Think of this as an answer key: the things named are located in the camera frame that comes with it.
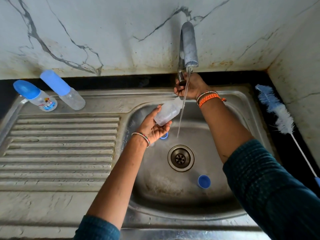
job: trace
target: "bottle label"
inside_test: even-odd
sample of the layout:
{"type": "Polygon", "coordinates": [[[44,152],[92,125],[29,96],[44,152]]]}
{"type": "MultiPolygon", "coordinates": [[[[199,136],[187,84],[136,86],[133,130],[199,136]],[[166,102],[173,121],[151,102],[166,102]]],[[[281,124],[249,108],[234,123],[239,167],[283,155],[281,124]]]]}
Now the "bottle label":
{"type": "Polygon", "coordinates": [[[43,103],[39,104],[38,106],[43,107],[45,110],[51,110],[53,107],[56,106],[56,103],[51,101],[50,98],[46,97],[44,98],[43,103]]]}

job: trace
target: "sink drain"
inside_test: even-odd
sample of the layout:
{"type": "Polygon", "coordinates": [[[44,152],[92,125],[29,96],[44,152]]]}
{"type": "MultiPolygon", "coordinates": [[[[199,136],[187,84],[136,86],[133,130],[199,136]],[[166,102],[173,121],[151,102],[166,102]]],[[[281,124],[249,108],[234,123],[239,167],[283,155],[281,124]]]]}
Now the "sink drain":
{"type": "Polygon", "coordinates": [[[168,163],[175,171],[186,172],[192,168],[194,162],[191,149],[185,145],[175,145],[168,153],[168,163]]]}

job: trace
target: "clear plastic bottle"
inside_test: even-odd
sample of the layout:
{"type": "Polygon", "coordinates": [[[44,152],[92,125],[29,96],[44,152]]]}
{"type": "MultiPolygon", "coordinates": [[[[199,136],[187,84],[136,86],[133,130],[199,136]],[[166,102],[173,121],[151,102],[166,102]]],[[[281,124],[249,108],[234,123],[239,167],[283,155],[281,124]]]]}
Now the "clear plastic bottle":
{"type": "Polygon", "coordinates": [[[25,80],[17,80],[13,83],[14,89],[30,103],[37,105],[39,109],[49,112],[54,110],[58,102],[32,83],[25,80]]]}
{"type": "Polygon", "coordinates": [[[40,78],[72,109],[79,110],[86,105],[83,97],[62,80],[53,70],[45,70],[40,75],[40,78]]]}
{"type": "Polygon", "coordinates": [[[161,106],[161,111],[154,117],[154,120],[160,126],[165,125],[168,121],[172,120],[180,113],[182,105],[183,101],[179,97],[164,103],[161,106]]]}

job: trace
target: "beaded bangle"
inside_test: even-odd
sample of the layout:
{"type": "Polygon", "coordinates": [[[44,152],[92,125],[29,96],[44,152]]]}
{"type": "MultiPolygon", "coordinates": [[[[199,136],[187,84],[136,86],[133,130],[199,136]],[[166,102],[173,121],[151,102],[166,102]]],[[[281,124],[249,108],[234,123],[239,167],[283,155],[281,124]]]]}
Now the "beaded bangle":
{"type": "Polygon", "coordinates": [[[218,95],[218,93],[212,93],[212,94],[209,94],[209,95],[207,95],[207,96],[205,96],[204,98],[202,98],[201,100],[200,100],[200,102],[199,102],[199,108],[201,108],[201,106],[206,102],[206,101],[208,101],[208,100],[210,100],[210,99],[213,99],[213,98],[219,98],[219,99],[221,99],[222,101],[226,101],[226,99],[223,97],[223,98],[221,98],[219,95],[218,95]]]}
{"type": "Polygon", "coordinates": [[[205,91],[205,92],[201,93],[201,94],[199,95],[199,97],[197,98],[197,105],[198,105],[198,106],[199,106],[200,98],[201,98],[203,95],[208,94],[208,93],[216,93],[216,94],[218,94],[217,92],[214,92],[214,91],[205,91]]]}
{"type": "Polygon", "coordinates": [[[140,132],[134,132],[134,133],[132,133],[131,135],[134,135],[134,134],[140,135],[140,136],[142,136],[142,137],[146,140],[146,142],[148,143],[147,148],[150,146],[150,141],[149,141],[148,137],[147,137],[145,134],[142,134],[142,133],[140,133],[140,132]]]}

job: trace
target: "dark teal sleeve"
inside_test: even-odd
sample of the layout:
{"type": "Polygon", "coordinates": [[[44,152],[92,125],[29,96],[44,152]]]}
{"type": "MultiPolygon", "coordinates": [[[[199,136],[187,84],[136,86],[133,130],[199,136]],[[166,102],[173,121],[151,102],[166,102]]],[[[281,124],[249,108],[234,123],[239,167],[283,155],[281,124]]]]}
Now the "dark teal sleeve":
{"type": "Polygon", "coordinates": [[[242,207],[271,239],[320,239],[320,199],[259,141],[236,149],[223,171],[242,207]]]}
{"type": "Polygon", "coordinates": [[[95,216],[84,216],[75,231],[74,240],[119,240],[120,231],[110,222],[95,216]]]}

